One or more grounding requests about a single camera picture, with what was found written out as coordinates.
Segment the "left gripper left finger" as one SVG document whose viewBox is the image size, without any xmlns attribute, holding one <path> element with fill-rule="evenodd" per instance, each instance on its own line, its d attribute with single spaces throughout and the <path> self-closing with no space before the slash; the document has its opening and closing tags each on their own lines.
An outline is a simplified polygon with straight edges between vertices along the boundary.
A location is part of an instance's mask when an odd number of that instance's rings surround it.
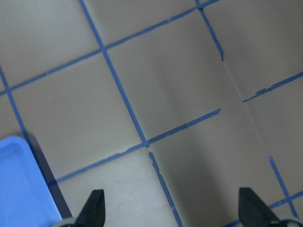
<svg viewBox="0 0 303 227">
<path fill-rule="evenodd" d="M 104 190 L 93 190 L 78 215 L 76 227 L 103 227 L 105 224 Z"/>
</svg>

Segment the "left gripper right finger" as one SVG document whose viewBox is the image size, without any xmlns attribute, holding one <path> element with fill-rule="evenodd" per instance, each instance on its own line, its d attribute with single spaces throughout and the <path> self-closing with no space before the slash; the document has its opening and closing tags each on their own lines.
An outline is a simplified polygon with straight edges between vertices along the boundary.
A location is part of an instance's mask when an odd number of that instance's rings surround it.
<svg viewBox="0 0 303 227">
<path fill-rule="evenodd" d="M 241 187 L 238 198 L 238 216 L 244 227 L 284 226 L 284 223 L 251 188 Z"/>
</svg>

